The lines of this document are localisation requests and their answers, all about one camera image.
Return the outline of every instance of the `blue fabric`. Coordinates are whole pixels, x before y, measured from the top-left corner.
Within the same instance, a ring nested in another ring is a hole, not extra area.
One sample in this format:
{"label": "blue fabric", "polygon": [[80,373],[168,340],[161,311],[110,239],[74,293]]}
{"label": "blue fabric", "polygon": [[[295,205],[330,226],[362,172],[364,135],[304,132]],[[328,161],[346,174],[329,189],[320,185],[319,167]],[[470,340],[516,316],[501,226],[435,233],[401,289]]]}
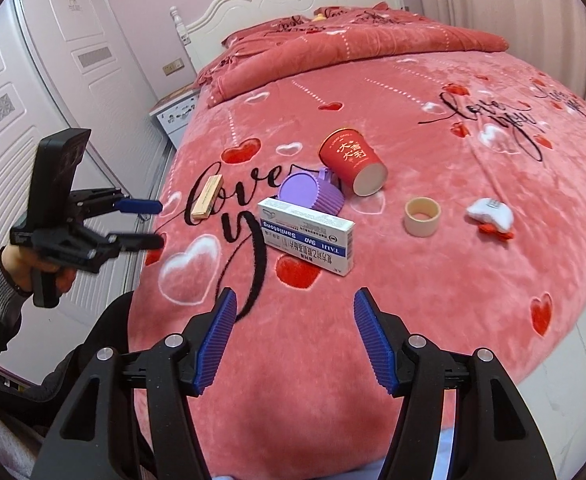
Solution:
{"label": "blue fabric", "polygon": [[[435,468],[431,480],[445,480],[448,474],[448,464],[453,449],[453,430],[444,430],[439,434],[438,456],[435,459]],[[384,460],[378,460],[355,471],[327,476],[319,480],[377,480],[382,470]],[[230,476],[218,476],[213,480],[233,480]]]}

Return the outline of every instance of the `wooden block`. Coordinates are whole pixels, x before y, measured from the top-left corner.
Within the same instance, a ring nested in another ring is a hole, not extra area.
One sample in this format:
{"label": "wooden block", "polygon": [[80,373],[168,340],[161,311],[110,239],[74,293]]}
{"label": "wooden block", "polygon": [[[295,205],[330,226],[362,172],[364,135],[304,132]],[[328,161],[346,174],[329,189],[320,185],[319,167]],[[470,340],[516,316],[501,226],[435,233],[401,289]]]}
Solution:
{"label": "wooden block", "polygon": [[191,210],[191,218],[195,220],[206,220],[209,217],[223,182],[222,175],[209,176],[202,193],[199,195],[198,200],[196,200]]}

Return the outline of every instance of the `hand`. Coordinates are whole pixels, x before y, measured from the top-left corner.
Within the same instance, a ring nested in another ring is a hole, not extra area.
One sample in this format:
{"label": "hand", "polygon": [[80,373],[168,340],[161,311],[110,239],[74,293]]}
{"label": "hand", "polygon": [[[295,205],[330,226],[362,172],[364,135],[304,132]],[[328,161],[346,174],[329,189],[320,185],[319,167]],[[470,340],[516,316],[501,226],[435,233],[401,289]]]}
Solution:
{"label": "hand", "polygon": [[26,292],[33,291],[31,270],[34,268],[57,274],[55,283],[58,291],[62,294],[71,290],[71,285],[76,278],[75,269],[51,264],[41,260],[35,251],[14,245],[7,245],[2,251],[2,266],[14,280],[14,283]]}

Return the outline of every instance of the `blue stripe on box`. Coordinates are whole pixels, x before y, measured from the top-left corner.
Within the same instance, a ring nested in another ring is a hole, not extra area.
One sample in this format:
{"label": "blue stripe on box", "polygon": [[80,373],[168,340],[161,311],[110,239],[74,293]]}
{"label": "blue stripe on box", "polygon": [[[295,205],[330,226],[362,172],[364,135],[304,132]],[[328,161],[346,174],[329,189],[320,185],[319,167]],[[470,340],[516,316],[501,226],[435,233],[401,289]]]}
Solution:
{"label": "blue stripe on box", "polygon": [[317,238],[313,238],[312,236],[305,235],[291,229],[287,229],[286,227],[282,227],[277,224],[267,222],[266,220],[261,219],[260,223],[262,224],[262,227],[264,229],[268,229],[269,231],[273,231],[274,233],[286,236],[287,238],[291,238],[292,240],[296,240],[302,244],[306,244],[316,249],[321,249],[323,251],[326,251],[327,253],[335,254],[336,256],[342,256],[343,258],[346,258],[346,247],[328,244],[323,240],[318,240]]}

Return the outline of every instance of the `blue gripper pad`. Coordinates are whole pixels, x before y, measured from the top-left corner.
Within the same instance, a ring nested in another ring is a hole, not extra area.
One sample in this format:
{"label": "blue gripper pad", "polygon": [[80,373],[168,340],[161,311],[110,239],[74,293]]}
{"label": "blue gripper pad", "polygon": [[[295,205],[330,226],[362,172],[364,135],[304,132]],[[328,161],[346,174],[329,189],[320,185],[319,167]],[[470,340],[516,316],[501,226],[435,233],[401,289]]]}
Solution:
{"label": "blue gripper pad", "polygon": [[123,198],[116,202],[115,208],[121,213],[159,215],[162,212],[162,202],[158,202],[158,200],[137,200],[135,198]]}
{"label": "blue gripper pad", "polygon": [[233,290],[229,290],[222,305],[215,314],[204,341],[199,346],[196,375],[193,387],[201,395],[207,386],[213,384],[217,367],[222,359],[228,338],[233,330],[235,314],[237,313],[237,297]]}
{"label": "blue gripper pad", "polygon": [[395,375],[395,352],[377,320],[376,312],[379,312],[377,305],[372,305],[367,295],[358,290],[353,299],[353,313],[359,336],[369,354],[377,382],[392,395],[400,385]]}

